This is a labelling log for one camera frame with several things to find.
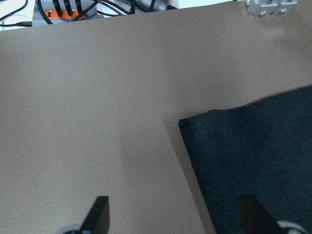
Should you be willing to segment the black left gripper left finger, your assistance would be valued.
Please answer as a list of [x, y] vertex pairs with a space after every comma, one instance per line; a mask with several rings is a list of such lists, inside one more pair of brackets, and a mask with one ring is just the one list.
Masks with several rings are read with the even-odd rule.
[[98, 196], [85, 220], [83, 221], [80, 234], [107, 234], [110, 228], [109, 197]]

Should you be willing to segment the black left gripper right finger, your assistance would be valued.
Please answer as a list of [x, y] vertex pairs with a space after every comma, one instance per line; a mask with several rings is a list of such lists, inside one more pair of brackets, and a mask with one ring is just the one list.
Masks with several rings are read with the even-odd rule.
[[241, 227], [245, 234], [282, 234], [283, 229], [253, 195], [241, 198]]

